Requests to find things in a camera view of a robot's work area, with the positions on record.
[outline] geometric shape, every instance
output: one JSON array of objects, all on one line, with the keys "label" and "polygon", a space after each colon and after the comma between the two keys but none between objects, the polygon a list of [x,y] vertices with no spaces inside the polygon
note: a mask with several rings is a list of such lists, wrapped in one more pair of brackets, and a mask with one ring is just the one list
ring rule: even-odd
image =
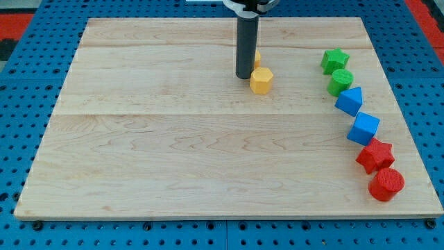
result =
[{"label": "geometric shape", "polygon": [[362,106],[361,87],[355,87],[350,90],[342,91],[334,106],[355,117]]},{"label": "geometric shape", "polygon": [[378,201],[390,201],[404,188],[404,184],[404,177],[400,172],[384,168],[368,184],[368,191]]},{"label": "geometric shape", "polygon": [[[265,96],[250,94],[248,82],[235,76],[236,19],[89,19],[15,215],[33,221],[441,215],[361,19],[260,22],[260,52],[279,83]],[[363,195],[368,176],[354,169],[360,149],[341,136],[350,120],[338,115],[325,88],[313,85],[325,80],[319,48],[335,44],[358,59],[353,74],[372,97],[366,110],[384,120],[378,135],[399,145],[395,157],[409,185],[382,207]]]},{"label": "geometric shape", "polygon": [[390,167],[395,161],[391,153],[391,147],[391,144],[383,143],[373,138],[370,144],[365,146],[361,153],[359,153],[356,161],[364,166],[367,174]]},{"label": "geometric shape", "polygon": [[338,97],[341,91],[347,90],[353,82],[353,74],[346,69],[337,69],[332,74],[332,79],[327,86],[327,91],[334,97]]},{"label": "geometric shape", "polygon": [[363,146],[368,143],[375,136],[379,126],[379,119],[368,115],[364,112],[359,112],[356,116],[355,122],[347,135],[347,139],[357,142]]},{"label": "geometric shape", "polygon": [[255,54],[255,69],[261,67],[261,53],[256,49]]},{"label": "geometric shape", "polygon": [[273,86],[273,73],[269,68],[258,67],[251,73],[250,89],[255,94],[266,94]]},{"label": "geometric shape", "polygon": [[321,61],[321,67],[324,69],[324,74],[331,74],[337,69],[344,69],[347,65],[350,56],[340,48],[327,50]]}]

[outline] wood grain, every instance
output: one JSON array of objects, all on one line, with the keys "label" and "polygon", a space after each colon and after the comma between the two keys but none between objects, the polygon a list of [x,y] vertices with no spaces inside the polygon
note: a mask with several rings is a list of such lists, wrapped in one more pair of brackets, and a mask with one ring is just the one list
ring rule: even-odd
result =
[{"label": "wood grain", "polygon": [[[443,209],[359,18],[263,18],[266,96],[234,75],[234,19],[91,19],[15,215],[24,220],[369,219]],[[324,50],[351,55],[406,187],[373,199]]]}]

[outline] plastic block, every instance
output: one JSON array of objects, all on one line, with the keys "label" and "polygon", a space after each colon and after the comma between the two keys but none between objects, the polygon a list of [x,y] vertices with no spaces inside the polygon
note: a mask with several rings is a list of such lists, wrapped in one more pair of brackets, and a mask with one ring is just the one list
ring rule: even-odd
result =
[{"label": "plastic block", "polygon": [[350,56],[342,52],[340,48],[325,51],[321,62],[324,74],[331,74],[337,69],[345,68],[349,58]]},{"label": "plastic block", "polygon": [[334,106],[354,117],[361,108],[362,102],[362,89],[355,87],[342,91]]},{"label": "plastic block", "polygon": [[256,50],[255,54],[255,69],[261,67],[261,53],[259,53],[258,50]]},{"label": "plastic block", "polygon": [[391,147],[392,144],[383,143],[373,138],[370,144],[359,153],[356,161],[364,166],[367,174],[388,168],[395,162],[395,158],[391,153]]},{"label": "plastic block", "polygon": [[269,68],[258,67],[251,73],[250,89],[255,94],[266,94],[273,86],[273,73]]},{"label": "plastic block", "polygon": [[404,177],[400,172],[384,168],[368,184],[368,191],[378,201],[390,201],[404,188],[404,184]]},{"label": "plastic block", "polygon": [[337,69],[332,74],[332,80],[327,87],[327,91],[334,97],[338,97],[339,94],[348,90],[353,82],[353,74],[346,69]]},{"label": "plastic block", "polygon": [[352,129],[347,135],[347,139],[367,146],[375,136],[379,126],[379,119],[364,112],[358,112]]}]

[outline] blue block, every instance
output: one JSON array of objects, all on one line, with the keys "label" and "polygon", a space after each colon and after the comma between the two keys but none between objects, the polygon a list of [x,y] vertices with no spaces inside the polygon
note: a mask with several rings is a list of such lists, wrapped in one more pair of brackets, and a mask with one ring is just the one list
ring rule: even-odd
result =
[{"label": "blue block", "polygon": [[367,146],[373,136],[375,136],[378,126],[378,118],[359,112],[352,129],[347,135],[347,139]]},{"label": "blue block", "polygon": [[353,117],[356,116],[362,106],[361,87],[342,91],[334,106]]}]

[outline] yellow hexagonal block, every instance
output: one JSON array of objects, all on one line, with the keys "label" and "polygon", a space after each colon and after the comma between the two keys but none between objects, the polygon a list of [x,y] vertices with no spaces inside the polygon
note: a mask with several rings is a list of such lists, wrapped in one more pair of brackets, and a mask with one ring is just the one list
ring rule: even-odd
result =
[{"label": "yellow hexagonal block", "polygon": [[261,53],[259,53],[258,50],[256,50],[255,54],[255,69],[261,67]]},{"label": "yellow hexagonal block", "polygon": [[273,86],[273,73],[269,68],[258,67],[251,73],[250,89],[255,94],[266,94]]}]

